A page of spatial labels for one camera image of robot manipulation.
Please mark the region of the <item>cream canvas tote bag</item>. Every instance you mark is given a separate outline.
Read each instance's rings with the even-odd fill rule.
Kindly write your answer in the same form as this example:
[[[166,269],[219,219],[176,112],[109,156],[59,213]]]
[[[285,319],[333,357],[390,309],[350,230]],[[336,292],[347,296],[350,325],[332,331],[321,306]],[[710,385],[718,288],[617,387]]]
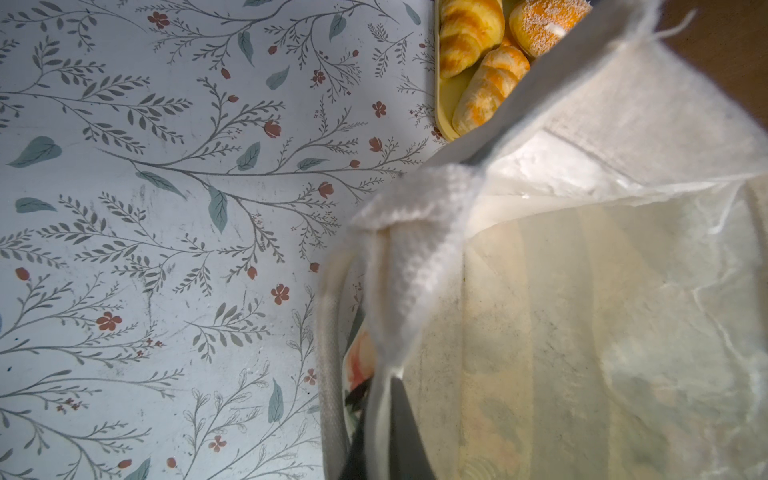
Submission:
[[[484,126],[382,187],[318,295],[324,475],[372,378],[368,479],[403,381],[436,479],[767,475],[767,133],[601,1]]]

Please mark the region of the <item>left gripper own finger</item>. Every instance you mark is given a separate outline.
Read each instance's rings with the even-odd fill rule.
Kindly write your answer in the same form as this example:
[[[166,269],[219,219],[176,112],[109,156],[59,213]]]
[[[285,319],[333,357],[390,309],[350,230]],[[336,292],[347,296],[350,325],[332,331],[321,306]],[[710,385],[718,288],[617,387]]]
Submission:
[[[372,378],[364,380],[351,392],[347,392],[344,406],[357,419],[351,436],[351,447],[341,473],[341,478],[368,479],[364,458],[364,410]],[[429,463],[424,445],[403,381],[391,382],[392,414],[390,428],[389,466],[391,479],[430,479],[436,476]]]

